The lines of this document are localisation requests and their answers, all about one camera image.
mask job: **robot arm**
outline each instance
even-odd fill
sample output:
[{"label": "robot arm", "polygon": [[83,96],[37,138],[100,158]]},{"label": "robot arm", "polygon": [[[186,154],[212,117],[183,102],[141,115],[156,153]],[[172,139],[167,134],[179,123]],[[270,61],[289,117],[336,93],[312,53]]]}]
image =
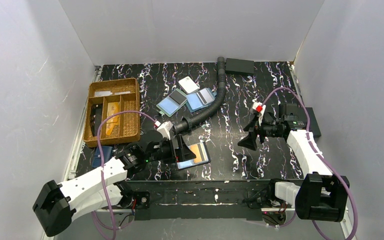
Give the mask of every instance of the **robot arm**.
[{"label": "robot arm", "polygon": [[145,169],[148,162],[176,164],[178,169],[209,162],[195,163],[193,159],[197,156],[186,146],[182,136],[176,135],[172,140],[165,131],[170,126],[162,126],[162,130],[149,131],[141,136],[140,141],[127,145],[120,154],[105,163],[104,168],[95,168],[59,184],[54,180],[47,182],[33,205],[46,235],[55,236],[80,216],[108,206],[102,188],[102,170],[111,204],[126,205],[134,196],[125,180]]},{"label": "robot arm", "polygon": [[[248,136],[238,142],[238,146],[257,150],[256,139],[260,143],[266,137],[285,138],[301,166],[305,179],[301,186],[284,179],[272,179],[266,191],[266,198],[286,202],[295,208],[300,219],[340,222],[344,218],[348,195],[329,168],[317,155],[322,152],[317,147],[313,133],[307,139],[307,118],[298,105],[284,103],[279,105],[278,115],[266,112],[266,106],[257,102],[252,106],[255,117],[244,127]],[[348,187],[348,179],[341,176]]]}]

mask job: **marble-patterned table surface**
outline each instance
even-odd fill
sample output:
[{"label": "marble-patterned table surface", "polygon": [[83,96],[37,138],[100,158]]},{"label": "marble-patterned table surface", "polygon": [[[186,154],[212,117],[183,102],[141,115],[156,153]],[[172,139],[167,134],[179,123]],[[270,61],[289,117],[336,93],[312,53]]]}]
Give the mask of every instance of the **marble-patterned table surface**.
[{"label": "marble-patterned table surface", "polygon": [[[238,146],[238,141],[247,135],[243,127],[252,118],[249,108],[254,101],[262,100],[277,87],[288,87],[295,92],[287,62],[256,62],[255,74],[244,77],[227,75],[227,95],[221,109],[211,119],[190,133],[184,134],[186,143],[206,142],[211,163],[177,171],[171,164],[158,161],[148,163],[145,170],[134,175],[132,181],[162,180],[253,180],[253,179],[302,179],[299,163],[283,138],[267,138],[263,145],[257,143],[257,151]],[[182,116],[191,116],[183,106],[172,117],[160,116],[156,105],[174,89],[178,81],[190,76],[200,88],[216,89],[215,63],[155,63],[104,65],[101,81],[136,78],[140,86],[140,110],[155,117],[161,123],[179,122]],[[267,110],[277,111],[278,103],[297,103],[286,91],[273,95]],[[154,129],[151,121],[141,118],[141,131]],[[123,150],[124,144],[115,146],[115,152]],[[77,164],[76,176],[92,169],[95,149],[84,146]]]}]

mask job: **corrugated black hose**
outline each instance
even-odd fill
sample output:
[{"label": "corrugated black hose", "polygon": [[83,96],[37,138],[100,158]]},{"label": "corrugated black hose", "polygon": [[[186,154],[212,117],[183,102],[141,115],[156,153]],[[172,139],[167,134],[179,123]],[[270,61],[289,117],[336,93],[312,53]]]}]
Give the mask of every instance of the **corrugated black hose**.
[{"label": "corrugated black hose", "polygon": [[182,121],[174,125],[174,133],[180,134],[184,131],[188,131],[195,126],[198,126],[200,123],[207,120],[209,117],[213,116],[222,106],[226,97],[226,73],[225,73],[225,58],[220,56],[217,59],[217,96],[215,96],[214,101],[204,110],[192,117],[183,117]]}]

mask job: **wicker basket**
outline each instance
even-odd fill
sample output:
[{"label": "wicker basket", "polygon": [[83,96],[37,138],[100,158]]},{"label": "wicker basket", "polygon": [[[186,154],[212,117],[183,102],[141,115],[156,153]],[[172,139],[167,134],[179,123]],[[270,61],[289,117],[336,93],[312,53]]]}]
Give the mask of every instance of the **wicker basket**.
[{"label": "wicker basket", "polygon": [[[95,92],[110,91],[108,96],[95,96]],[[89,86],[87,99],[86,122],[84,125],[83,141],[89,148],[98,146],[98,138],[91,131],[90,116],[93,105],[103,104],[102,121],[107,118],[108,103],[119,103],[119,110],[139,111],[139,84],[135,78],[93,82]],[[119,125],[116,125],[110,135],[106,134],[107,123],[102,126],[101,144],[114,145],[139,141],[141,138],[141,118],[137,113],[119,115]]]}]

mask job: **white backdrop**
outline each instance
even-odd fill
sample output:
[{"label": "white backdrop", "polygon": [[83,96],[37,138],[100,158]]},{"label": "white backdrop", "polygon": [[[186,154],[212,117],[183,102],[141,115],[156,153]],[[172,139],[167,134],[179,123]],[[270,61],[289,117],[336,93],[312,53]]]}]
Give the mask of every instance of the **white backdrop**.
[{"label": "white backdrop", "polygon": [[95,65],[293,61],[324,0],[59,0]]},{"label": "white backdrop", "polygon": [[94,66],[57,0],[0,1],[0,240],[38,240],[32,207],[62,181]]},{"label": "white backdrop", "polygon": [[384,1],[326,0],[295,65],[317,144],[350,181],[358,239],[384,239]]}]

